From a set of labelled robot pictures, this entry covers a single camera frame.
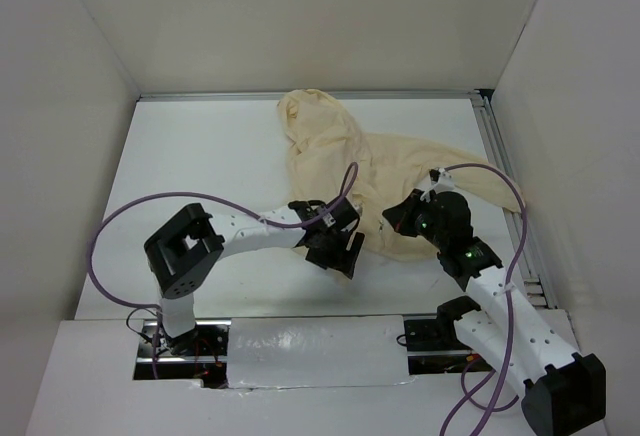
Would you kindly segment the cream yellow jacket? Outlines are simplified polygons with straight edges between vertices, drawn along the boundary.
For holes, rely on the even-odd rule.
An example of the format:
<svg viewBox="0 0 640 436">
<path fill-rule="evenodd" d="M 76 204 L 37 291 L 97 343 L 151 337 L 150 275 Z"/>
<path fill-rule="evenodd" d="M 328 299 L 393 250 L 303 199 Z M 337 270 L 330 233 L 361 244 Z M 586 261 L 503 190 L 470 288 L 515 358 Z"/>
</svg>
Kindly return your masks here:
<svg viewBox="0 0 640 436">
<path fill-rule="evenodd" d="M 359 229 L 373 253 L 400 262 L 435 257 L 432 244 L 395 233 L 382 216 L 434 168 L 452 167 L 458 188 L 510 212 L 520 210 L 520 188 L 486 170 L 485 159 L 425 138 L 365 132 L 339 100 L 321 90 L 285 94 L 277 113 L 290 141 L 286 167 L 295 199 L 329 201 L 349 164 L 357 163 L 350 195 L 362 207 Z"/>
</svg>

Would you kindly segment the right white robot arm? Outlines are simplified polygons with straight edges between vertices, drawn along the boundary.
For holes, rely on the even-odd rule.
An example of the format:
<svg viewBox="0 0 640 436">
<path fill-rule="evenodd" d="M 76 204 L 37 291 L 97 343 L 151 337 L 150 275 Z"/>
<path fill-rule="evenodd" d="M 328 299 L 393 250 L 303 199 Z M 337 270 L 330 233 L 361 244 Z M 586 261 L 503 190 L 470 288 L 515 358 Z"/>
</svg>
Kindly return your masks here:
<svg viewBox="0 0 640 436">
<path fill-rule="evenodd" d="M 603 420 L 603 363 L 564 340 L 513 284 L 515 265 L 503 264 L 475 236 L 468 202 L 449 169 L 432 169 L 429 179 L 428 188 L 414 189 L 383 216 L 396 233 L 432 244 L 441 267 L 463 292 L 437 310 L 440 343 L 469 347 L 498 375 L 473 432 L 479 434 L 495 413 L 504 386 L 516 393 L 537 435 L 572 435 Z"/>
</svg>

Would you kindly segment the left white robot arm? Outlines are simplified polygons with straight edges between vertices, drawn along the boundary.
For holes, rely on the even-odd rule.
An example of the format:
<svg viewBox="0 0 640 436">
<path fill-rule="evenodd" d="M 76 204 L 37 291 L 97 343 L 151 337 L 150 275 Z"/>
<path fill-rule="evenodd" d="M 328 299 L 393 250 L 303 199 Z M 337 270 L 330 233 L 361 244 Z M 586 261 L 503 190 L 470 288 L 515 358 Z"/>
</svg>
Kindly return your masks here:
<svg viewBox="0 0 640 436">
<path fill-rule="evenodd" d="M 222 259 L 304 248 L 306 261 L 351 279 L 365 241 L 359 223 L 360 210 L 339 198 L 328 204 L 292 201 L 255 217 L 211 214 L 199 203 L 184 206 L 144 244 L 160 292 L 163 345 L 173 355 L 195 348 L 194 293 Z"/>
</svg>

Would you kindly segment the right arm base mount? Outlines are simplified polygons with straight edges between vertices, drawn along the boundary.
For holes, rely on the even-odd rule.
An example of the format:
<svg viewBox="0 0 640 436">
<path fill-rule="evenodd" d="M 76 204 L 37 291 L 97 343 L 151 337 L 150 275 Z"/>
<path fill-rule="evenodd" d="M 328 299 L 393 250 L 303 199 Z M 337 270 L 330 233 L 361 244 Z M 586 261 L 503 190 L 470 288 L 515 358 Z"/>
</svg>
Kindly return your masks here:
<svg viewBox="0 0 640 436">
<path fill-rule="evenodd" d="M 396 343 L 406 349 L 410 375 L 461 374 L 476 361 L 472 372 L 488 372 L 490 366 L 454 333 L 453 323 L 480 306 L 468 296 L 441 304 L 434 315 L 407 316 Z"/>
</svg>

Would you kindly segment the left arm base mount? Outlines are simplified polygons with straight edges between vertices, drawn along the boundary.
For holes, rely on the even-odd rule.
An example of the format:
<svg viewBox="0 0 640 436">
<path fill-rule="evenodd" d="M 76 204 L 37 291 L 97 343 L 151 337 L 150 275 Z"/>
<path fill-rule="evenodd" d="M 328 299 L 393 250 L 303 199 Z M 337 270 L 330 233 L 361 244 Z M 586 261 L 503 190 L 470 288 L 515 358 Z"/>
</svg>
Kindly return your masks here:
<svg viewBox="0 0 640 436">
<path fill-rule="evenodd" d="M 193 380 L 207 389 L 228 387 L 230 320 L 197 320 L 193 331 L 171 339 L 158 329 L 153 311 L 142 310 L 146 319 L 136 313 L 132 310 L 125 319 L 138 338 L 134 380 Z"/>
</svg>

